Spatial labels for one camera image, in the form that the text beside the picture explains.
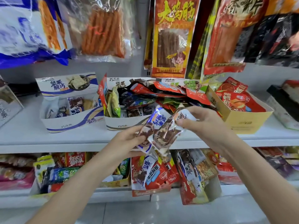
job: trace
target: tiled floor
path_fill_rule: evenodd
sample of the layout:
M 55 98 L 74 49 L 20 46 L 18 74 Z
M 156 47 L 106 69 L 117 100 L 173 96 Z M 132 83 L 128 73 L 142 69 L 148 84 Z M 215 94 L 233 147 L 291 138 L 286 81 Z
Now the tiled floor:
M 24 224 L 37 208 L 2 209 L 0 224 Z M 204 205 L 183 206 L 178 198 L 157 202 L 135 201 L 88 204 L 77 224 L 267 224 L 248 195 L 226 196 Z

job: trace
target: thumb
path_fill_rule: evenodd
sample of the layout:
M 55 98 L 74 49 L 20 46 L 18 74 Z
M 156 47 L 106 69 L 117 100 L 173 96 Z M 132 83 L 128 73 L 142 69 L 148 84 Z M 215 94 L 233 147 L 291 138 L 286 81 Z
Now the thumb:
M 201 128 L 201 122 L 189 120 L 189 119 L 178 119 L 176 124 L 187 130 L 198 131 Z
M 146 139 L 146 137 L 144 135 L 133 138 L 132 140 L 129 141 L 130 147 L 133 148 L 137 145 L 140 145 L 142 142 L 145 141 L 145 139 Z

